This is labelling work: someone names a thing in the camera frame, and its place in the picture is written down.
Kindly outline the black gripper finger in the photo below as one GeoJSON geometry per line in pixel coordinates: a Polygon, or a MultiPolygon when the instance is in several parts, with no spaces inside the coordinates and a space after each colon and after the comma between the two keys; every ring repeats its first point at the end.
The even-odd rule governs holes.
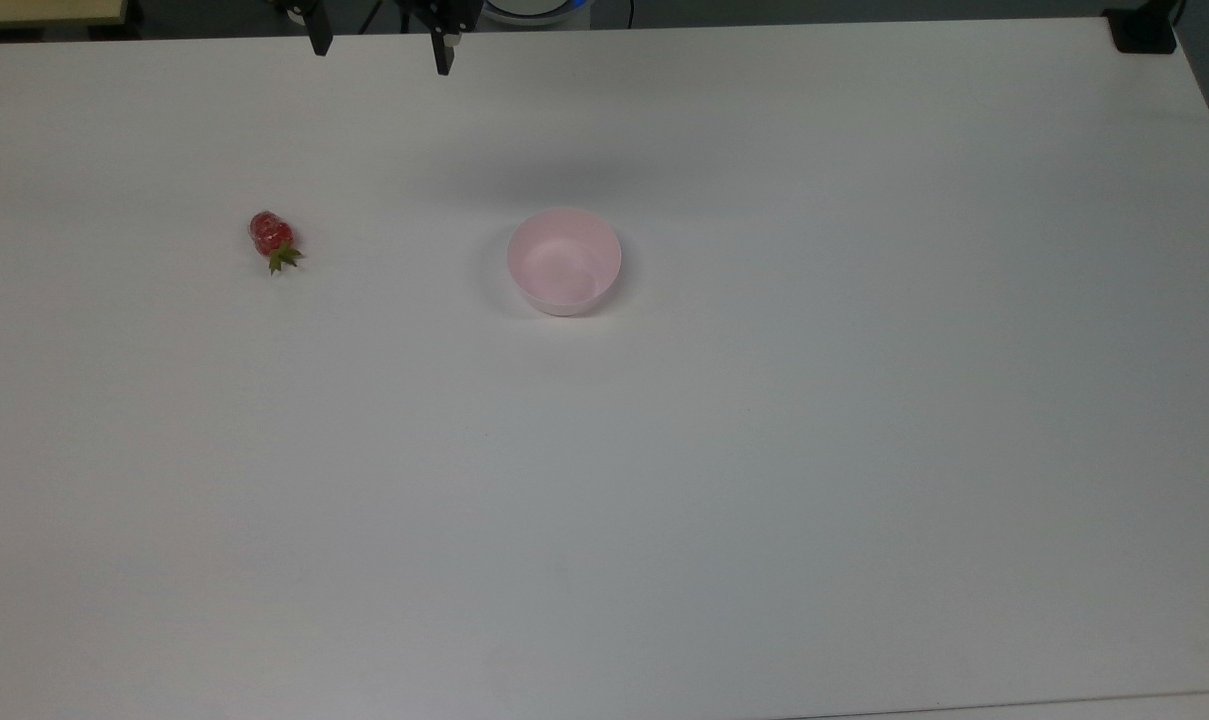
{"type": "Polygon", "coordinates": [[[301,24],[306,29],[313,54],[328,56],[332,45],[334,33],[324,1],[284,1],[284,12],[290,21],[301,24]]]}
{"type": "Polygon", "coordinates": [[[400,10],[424,24],[430,33],[438,74],[449,76],[461,37],[475,31],[484,5],[484,0],[400,1],[400,10]]]}

